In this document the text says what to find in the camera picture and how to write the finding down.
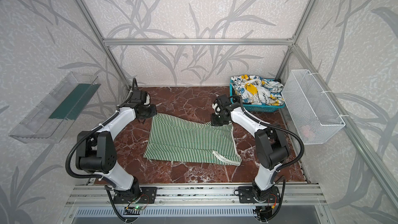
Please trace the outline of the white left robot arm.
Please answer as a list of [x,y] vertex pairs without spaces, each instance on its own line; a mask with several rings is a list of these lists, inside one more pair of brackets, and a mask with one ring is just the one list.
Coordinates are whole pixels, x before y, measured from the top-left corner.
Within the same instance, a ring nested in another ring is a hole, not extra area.
[[126,125],[135,119],[145,120],[157,114],[154,104],[127,104],[97,128],[82,131],[78,135],[77,147],[73,151],[76,169],[88,176],[104,180],[118,194],[137,198],[142,194],[138,180],[118,163],[114,139]]

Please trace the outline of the green white striped shirt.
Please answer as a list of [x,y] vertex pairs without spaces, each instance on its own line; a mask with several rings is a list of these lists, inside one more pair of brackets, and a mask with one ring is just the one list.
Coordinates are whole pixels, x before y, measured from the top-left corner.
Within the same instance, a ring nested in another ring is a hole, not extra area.
[[159,113],[143,155],[148,160],[240,166],[233,124],[213,126]]

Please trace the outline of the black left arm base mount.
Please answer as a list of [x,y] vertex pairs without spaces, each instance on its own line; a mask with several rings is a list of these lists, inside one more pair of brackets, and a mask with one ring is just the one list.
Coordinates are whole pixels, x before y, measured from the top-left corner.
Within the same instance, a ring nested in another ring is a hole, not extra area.
[[113,202],[115,204],[139,203],[154,204],[157,195],[157,187],[141,187],[138,192],[115,191]]

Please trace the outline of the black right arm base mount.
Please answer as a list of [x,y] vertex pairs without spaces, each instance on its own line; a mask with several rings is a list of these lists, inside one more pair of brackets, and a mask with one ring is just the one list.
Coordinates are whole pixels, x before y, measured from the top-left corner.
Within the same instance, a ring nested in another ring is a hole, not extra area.
[[277,186],[272,185],[267,190],[260,190],[257,186],[240,186],[237,189],[240,203],[271,203],[276,205],[280,202],[280,193]]

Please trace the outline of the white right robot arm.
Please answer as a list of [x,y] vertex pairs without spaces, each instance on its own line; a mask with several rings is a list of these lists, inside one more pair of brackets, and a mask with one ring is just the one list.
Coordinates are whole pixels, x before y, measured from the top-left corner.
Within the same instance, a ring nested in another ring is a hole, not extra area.
[[276,174],[290,156],[287,130],[260,120],[236,104],[221,106],[214,103],[212,108],[215,111],[211,115],[212,125],[220,126],[234,122],[255,138],[260,166],[253,183],[253,194],[260,198],[261,195],[269,193]]

